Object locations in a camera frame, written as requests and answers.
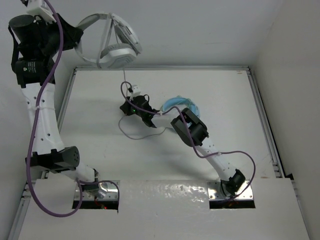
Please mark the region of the grey white headphones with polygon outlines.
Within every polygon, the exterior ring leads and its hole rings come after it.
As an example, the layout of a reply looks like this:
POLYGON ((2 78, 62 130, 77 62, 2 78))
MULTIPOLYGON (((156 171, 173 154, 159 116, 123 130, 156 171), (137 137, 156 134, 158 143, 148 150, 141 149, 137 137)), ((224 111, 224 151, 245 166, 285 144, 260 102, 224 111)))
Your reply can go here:
POLYGON ((95 13, 82 19, 76 27, 84 31, 99 20, 105 20, 106 25, 97 57, 85 57, 81 42, 74 48, 77 55, 99 69, 122 69, 132 63, 142 53, 143 48, 137 34, 120 16, 114 13, 95 13))

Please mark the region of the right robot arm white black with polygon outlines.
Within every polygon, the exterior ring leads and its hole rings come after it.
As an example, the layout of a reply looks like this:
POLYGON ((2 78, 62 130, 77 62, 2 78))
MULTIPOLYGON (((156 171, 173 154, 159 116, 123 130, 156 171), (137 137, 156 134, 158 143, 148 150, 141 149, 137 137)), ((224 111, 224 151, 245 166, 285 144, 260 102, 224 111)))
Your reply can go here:
POLYGON ((126 97, 119 107, 126 115, 137 115, 149 128, 169 128, 189 147, 195 148, 199 156, 204 157, 220 177, 222 191, 228 197, 234 197, 245 182, 244 174, 233 166, 218 150, 210 139, 207 126, 191 109, 178 110, 177 107, 162 113, 149 105, 142 95, 126 97))

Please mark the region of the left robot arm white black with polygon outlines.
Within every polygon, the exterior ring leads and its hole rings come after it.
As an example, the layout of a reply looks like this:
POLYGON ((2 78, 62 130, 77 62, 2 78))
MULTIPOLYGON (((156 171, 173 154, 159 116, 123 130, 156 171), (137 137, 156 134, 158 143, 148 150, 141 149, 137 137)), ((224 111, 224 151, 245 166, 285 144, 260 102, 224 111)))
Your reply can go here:
POLYGON ((83 31, 59 18, 49 23, 40 15, 28 14, 12 18, 8 30, 13 38, 11 68, 25 97, 31 123, 36 122, 30 154, 30 167, 40 171, 63 174, 82 182, 94 182, 95 170, 80 160, 76 146, 66 147, 61 139, 54 103, 55 76, 51 72, 57 63, 60 37, 63 50, 79 43, 83 31))

